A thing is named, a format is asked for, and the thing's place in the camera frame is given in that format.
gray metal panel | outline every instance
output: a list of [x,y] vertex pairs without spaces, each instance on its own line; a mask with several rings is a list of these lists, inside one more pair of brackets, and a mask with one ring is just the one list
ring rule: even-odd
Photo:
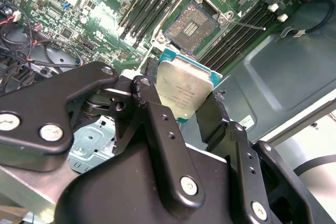
[[[286,23],[310,28],[327,6],[303,5]],[[256,141],[336,88],[336,14],[328,25],[301,38],[271,35],[233,68],[220,84],[231,119],[251,115],[247,130]]]

chip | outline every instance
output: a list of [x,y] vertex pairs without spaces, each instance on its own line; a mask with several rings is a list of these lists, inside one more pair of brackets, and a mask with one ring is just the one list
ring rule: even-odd
[[68,28],[64,28],[61,35],[67,39],[69,39],[72,35],[72,32]]
[[192,55],[218,23],[194,1],[190,1],[164,32],[184,53]]

silver screw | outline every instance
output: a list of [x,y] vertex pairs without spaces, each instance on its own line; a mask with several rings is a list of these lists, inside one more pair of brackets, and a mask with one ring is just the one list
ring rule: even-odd
[[113,75],[112,69],[110,69],[108,67],[103,67],[101,70],[106,74]]
[[0,114],[0,131],[11,131],[20,125],[20,119],[13,114]]
[[240,124],[236,124],[237,130],[243,131],[243,127]]
[[268,150],[269,152],[272,151],[272,147],[269,146],[268,144],[264,143],[264,146],[265,146],[266,150]]
[[40,136],[46,141],[57,141],[63,137],[63,130],[54,124],[48,124],[40,129]]
[[84,156],[86,154],[86,151],[81,147],[75,147],[72,152],[78,156]]
[[195,181],[193,181],[191,178],[189,177],[181,178],[181,186],[186,194],[191,196],[197,194],[197,185]]
[[251,206],[252,206],[253,212],[256,214],[256,216],[260,220],[267,220],[266,210],[264,209],[264,207],[259,202],[253,201]]
[[150,85],[151,85],[151,84],[149,83],[149,81],[148,81],[147,79],[145,79],[145,78],[142,78],[142,79],[141,79],[141,82],[142,82],[143,84],[147,85],[147,86],[150,86]]

black cable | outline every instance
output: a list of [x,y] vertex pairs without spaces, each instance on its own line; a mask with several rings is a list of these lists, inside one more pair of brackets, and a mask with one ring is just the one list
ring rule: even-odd
[[[44,53],[44,56],[46,57],[47,61],[51,64],[55,64],[53,62],[53,60],[50,58],[49,54],[48,54],[48,50],[47,50],[47,45],[44,45],[43,46],[43,53]],[[61,68],[59,67],[55,67],[55,70],[58,72],[58,73],[63,73],[63,71],[61,70]]]
[[59,40],[59,39],[45,39],[45,40],[40,40],[37,44],[37,45],[41,45],[41,44],[44,44],[44,43],[47,43],[47,42],[51,42],[51,43],[61,43],[63,45],[66,45],[67,47],[69,47],[74,53],[75,55],[77,56],[78,58],[78,61],[79,61],[79,65],[82,63],[82,58],[80,57],[79,53],[77,52],[76,48],[74,48],[72,45],[70,45],[69,43],[63,41],[63,40]]
[[0,8],[3,8],[5,6],[9,6],[11,8],[19,10],[23,14],[24,18],[26,19],[26,23],[27,23],[28,30],[29,30],[29,34],[27,34],[27,42],[11,41],[11,40],[7,39],[5,41],[6,42],[5,44],[11,44],[11,43],[21,43],[19,45],[26,45],[26,44],[28,44],[29,52],[28,52],[27,58],[30,58],[30,55],[32,54],[31,50],[33,48],[33,32],[32,32],[32,29],[31,29],[32,27],[31,27],[31,24],[30,24],[30,19],[29,19],[28,15],[26,14],[26,12],[22,8],[20,8],[19,6],[15,5],[15,4],[12,4],[12,3],[5,3],[5,4],[0,5]]
[[53,64],[53,63],[47,63],[47,62],[42,62],[38,60],[32,60],[31,63],[37,66],[52,67],[52,68],[78,68],[77,65]]
[[[312,4],[327,4],[329,9],[328,9],[328,12],[326,14],[326,16],[324,17],[324,19],[318,23],[316,26],[312,27],[312,28],[309,28],[309,29],[306,29],[304,31],[305,34],[310,34],[310,33],[313,33],[314,31],[320,29],[321,27],[325,26],[326,23],[330,20],[331,16],[333,15],[334,13],[334,10],[335,10],[335,3],[331,0],[306,0],[306,3],[312,3]],[[293,34],[297,34],[300,30],[297,30],[297,29],[294,29],[291,31],[291,33]]]

wire bundle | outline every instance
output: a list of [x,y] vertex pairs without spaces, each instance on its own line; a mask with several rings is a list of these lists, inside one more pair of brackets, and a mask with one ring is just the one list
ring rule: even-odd
[[[0,23],[0,39],[3,42],[3,44],[10,49],[11,51],[15,52],[15,54],[17,55],[18,58],[18,52],[22,49],[25,48],[29,48],[28,51],[28,55],[26,55],[25,57],[25,61],[28,62],[29,64],[34,64],[37,66],[44,66],[44,67],[53,67],[55,68],[55,70],[58,73],[62,73],[61,68],[76,68],[78,66],[82,66],[83,65],[83,60],[81,58],[81,56],[79,55],[79,53],[77,52],[77,50],[70,44],[66,43],[65,41],[62,40],[58,40],[58,39],[47,39],[47,40],[34,40],[33,38],[33,32],[32,32],[32,27],[30,24],[30,20],[27,16],[27,14],[17,5],[15,4],[11,4],[11,3],[6,3],[6,4],[1,4],[0,8],[3,7],[11,7],[13,9],[16,9],[18,11],[20,11],[23,16],[24,16],[24,21],[27,23],[28,26],[28,32],[25,32],[26,36],[27,36],[27,40],[25,42],[20,42],[20,41],[12,41],[9,40],[7,37],[9,35],[9,33],[13,30],[15,23],[13,22],[14,16],[11,16],[10,18],[8,18],[6,21],[3,21]],[[47,51],[47,45],[49,43],[60,43],[63,44],[65,46],[67,46],[68,48],[70,48],[76,55],[77,57],[77,61],[75,65],[68,65],[68,64],[56,64],[52,61],[52,59],[50,58],[48,51]],[[48,62],[42,62],[42,61],[38,61],[38,60],[34,60],[31,58],[31,51],[34,47],[38,46],[38,45],[42,45],[44,47],[44,55],[47,59]]]

